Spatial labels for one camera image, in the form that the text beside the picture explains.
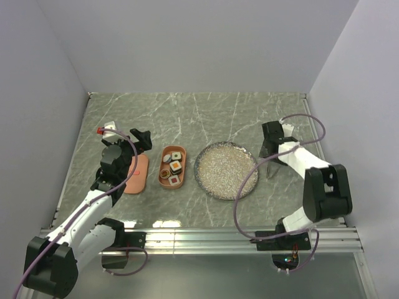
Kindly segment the green sushi roll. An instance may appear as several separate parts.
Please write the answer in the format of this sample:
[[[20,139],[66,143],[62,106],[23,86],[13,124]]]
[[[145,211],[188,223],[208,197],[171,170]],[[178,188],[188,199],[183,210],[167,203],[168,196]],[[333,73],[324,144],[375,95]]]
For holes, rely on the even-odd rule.
[[[172,161],[181,161],[182,154],[180,151],[174,151],[171,153],[171,160]]]

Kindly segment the small noodle soup cup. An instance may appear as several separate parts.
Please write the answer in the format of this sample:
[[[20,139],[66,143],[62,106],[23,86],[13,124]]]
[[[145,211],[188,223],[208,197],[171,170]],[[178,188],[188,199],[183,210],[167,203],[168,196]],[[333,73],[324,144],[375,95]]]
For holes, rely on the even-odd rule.
[[[159,177],[161,179],[168,179],[170,177],[170,170],[169,169],[162,169],[159,173]]]

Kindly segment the orange sushi roll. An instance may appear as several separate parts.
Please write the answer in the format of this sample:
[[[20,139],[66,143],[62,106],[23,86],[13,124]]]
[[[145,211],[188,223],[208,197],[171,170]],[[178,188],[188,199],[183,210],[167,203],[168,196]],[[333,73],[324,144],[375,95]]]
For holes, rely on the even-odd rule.
[[[182,172],[182,165],[178,160],[172,161],[170,164],[170,172],[172,175],[177,175]]]

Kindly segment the red sushi roll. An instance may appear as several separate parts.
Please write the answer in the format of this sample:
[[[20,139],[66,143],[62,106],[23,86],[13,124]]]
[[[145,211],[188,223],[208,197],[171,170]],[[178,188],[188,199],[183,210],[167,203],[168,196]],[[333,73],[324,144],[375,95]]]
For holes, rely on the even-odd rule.
[[[180,184],[180,179],[178,175],[172,175],[168,178],[168,182],[170,184],[170,186],[177,186]]]

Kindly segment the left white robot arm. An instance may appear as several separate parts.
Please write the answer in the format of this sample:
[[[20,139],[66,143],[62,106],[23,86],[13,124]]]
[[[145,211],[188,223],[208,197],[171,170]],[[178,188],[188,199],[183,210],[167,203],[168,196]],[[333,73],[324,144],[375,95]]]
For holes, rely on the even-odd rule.
[[[127,181],[138,166],[138,156],[152,148],[149,131],[130,130],[137,141],[118,131],[113,123],[97,130],[105,149],[95,181],[85,199],[56,229],[34,237],[27,246],[24,273],[19,283],[65,298],[74,288],[79,272],[98,253],[120,250],[126,242],[124,224],[104,218],[121,198]]]

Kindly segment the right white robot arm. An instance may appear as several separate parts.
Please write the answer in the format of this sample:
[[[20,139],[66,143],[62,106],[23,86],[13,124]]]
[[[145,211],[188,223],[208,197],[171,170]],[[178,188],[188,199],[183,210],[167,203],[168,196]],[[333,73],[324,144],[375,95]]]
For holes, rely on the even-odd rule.
[[[262,124],[260,158],[292,168],[303,180],[302,206],[279,221],[275,242],[288,249],[300,230],[349,215],[353,209],[349,178],[341,164],[330,164],[305,149],[292,135],[294,127],[282,121]]]

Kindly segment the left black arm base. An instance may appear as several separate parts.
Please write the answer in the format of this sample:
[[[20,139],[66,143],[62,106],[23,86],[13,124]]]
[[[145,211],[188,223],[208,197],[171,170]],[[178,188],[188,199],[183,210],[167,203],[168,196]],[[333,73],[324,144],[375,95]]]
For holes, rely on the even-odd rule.
[[[103,218],[98,224],[105,225],[115,232],[114,242],[105,249],[107,254],[101,259],[104,269],[124,269],[128,264],[130,253],[140,253],[145,248],[146,232],[127,231],[123,222],[110,218]]]

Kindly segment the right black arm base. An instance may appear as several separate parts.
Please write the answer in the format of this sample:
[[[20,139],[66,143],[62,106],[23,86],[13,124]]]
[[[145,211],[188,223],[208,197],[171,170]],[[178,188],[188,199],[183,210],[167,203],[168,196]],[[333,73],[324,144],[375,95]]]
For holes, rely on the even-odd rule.
[[[255,231],[256,237],[271,237],[285,232],[284,226],[278,224],[274,230]],[[303,232],[296,235],[285,235],[275,239],[258,240],[251,239],[250,243],[256,245],[257,251],[289,251],[289,250],[310,250],[311,244],[309,234]]]

